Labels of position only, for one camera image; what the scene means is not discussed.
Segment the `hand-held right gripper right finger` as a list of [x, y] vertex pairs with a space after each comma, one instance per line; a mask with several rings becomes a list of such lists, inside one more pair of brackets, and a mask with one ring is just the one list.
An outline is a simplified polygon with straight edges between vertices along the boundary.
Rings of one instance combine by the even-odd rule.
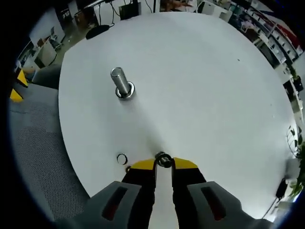
[[245, 213], [241, 202], [214, 181], [206, 181], [198, 166], [173, 158], [173, 203], [181, 229], [271, 229], [273, 223]]

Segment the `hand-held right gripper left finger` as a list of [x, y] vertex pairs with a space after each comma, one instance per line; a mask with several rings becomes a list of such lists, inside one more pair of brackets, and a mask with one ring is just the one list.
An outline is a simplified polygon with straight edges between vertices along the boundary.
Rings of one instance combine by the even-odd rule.
[[80, 214], [82, 229], [147, 229], [155, 203], [156, 162], [134, 163], [121, 182], [94, 195]]

